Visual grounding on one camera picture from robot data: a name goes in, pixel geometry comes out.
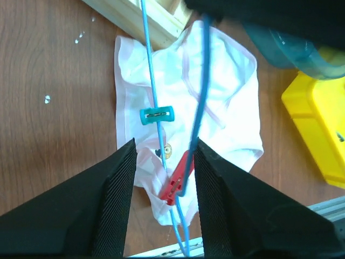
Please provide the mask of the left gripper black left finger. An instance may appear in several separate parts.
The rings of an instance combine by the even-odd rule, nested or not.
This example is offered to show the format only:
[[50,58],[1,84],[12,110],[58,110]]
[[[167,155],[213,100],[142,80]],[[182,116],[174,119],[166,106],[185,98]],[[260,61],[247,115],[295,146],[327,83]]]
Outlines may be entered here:
[[136,171],[130,140],[1,216],[1,255],[121,257]]

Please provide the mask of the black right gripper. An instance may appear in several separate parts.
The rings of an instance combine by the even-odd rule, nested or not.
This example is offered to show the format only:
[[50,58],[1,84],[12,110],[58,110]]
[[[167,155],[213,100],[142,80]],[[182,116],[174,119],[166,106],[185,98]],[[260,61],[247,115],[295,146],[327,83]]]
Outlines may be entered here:
[[344,1],[185,1],[188,9],[344,50]]

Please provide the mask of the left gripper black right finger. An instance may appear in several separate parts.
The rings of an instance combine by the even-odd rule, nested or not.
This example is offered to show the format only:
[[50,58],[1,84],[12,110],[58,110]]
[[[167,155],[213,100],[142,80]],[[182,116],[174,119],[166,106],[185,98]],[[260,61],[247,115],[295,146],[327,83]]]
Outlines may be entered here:
[[[195,180],[207,258],[344,258],[333,223],[199,141]],[[246,248],[231,234],[248,230]]]

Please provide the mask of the red clothespin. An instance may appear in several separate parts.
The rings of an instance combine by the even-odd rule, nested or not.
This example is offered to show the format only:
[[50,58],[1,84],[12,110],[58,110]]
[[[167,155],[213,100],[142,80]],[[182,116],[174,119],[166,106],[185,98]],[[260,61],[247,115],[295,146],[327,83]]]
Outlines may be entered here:
[[167,202],[167,205],[173,206],[175,204],[175,195],[182,189],[182,182],[185,175],[185,166],[187,163],[188,151],[183,153],[182,158],[177,164],[172,176],[160,191],[159,198]]

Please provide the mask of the light blue wire hanger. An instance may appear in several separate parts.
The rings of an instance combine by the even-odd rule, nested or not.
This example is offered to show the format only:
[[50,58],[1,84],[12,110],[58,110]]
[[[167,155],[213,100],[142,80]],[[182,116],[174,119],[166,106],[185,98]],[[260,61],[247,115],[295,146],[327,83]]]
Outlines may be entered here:
[[[148,18],[147,18],[147,13],[146,13],[145,1],[141,1],[141,10],[142,10],[143,29],[144,29],[144,36],[146,40],[146,50],[147,50],[150,83],[151,83],[151,91],[152,91],[154,106],[152,108],[141,109],[140,119],[143,125],[156,123],[160,149],[163,149],[164,142],[163,142],[161,122],[163,121],[172,122],[175,119],[175,115],[174,115],[174,110],[171,106],[165,106],[165,107],[158,106],[158,98],[157,98],[157,93],[156,93],[155,76],[154,76],[153,61],[152,61],[152,55],[151,55],[151,43],[150,43],[149,26],[148,26]],[[187,226],[187,223],[186,223],[186,220],[185,220],[185,217],[183,215],[182,208],[180,205],[180,197],[183,197],[186,192],[187,182],[189,178],[189,171],[192,164],[193,154],[197,146],[197,137],[199,134],[199,129],[201,127],[202,117],[204,114],[206,99],[208,95],[209,78],[210,78],[210,57],[211,57],[211,33],[210,33],[211,22],[212,22],[211,17],[204,15],[203,41],[202,41],[203,64],[202,64],[201,90],[199,93],[199,103],[198,103],[196,113],[195,113],[195,119],[194,119],[194,124],[192,128],[189,149],[187,152],[187,160],[185,162],[185,169],[184,169],[184,172],[182,173],[182,176],[180,177],[180,180],[175,181],[175,184],[178,184],[178,183],[181,184],[181,188],[177,187],[172,191],[172,196],[175,200],[177,213],[179,215],[180,223],[184,231],[184,236],[185,236],[184,242],[181,239],[181,235],[178,231],[178,226],[177,226],[174,213],[172,210],[170,211],[170,218],[172,221],[172,226],[174,228],[181,253],[185,257],[190,256],[189,230],[188,230],[188,226]]]

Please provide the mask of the teal clothespin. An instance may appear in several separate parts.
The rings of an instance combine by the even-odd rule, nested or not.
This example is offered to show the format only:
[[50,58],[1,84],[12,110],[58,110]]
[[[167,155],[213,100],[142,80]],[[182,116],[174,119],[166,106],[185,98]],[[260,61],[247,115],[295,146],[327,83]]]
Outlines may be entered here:
[[161,121],[172,122],[175,114],[172,106],[145,108],[140,110],[142,125],[148,125]]

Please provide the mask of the white pink-trimmed underwear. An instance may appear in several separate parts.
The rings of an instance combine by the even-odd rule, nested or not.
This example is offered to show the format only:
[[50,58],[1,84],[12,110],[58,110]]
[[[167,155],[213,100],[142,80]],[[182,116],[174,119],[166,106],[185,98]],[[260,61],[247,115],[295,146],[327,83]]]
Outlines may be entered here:
[[[162,163],[157,127],[142,125],[140,110],[153,106],[147,51],[140,42],[115,40],[116,143],[134,139],[137,166],[134,185],[145,189],[154,218],[167,226],[178,219],[175,206],[159,198],[183,154],[199,101],[202,74],[203,23],[195,21],[170,47],[152,55],[160,106],[171,106],[175,119],[163,122],[167,159]],[[249,172],[262,156],[257,61],[242,45],[211,29],[211,71],[199,137],[216,153]]]

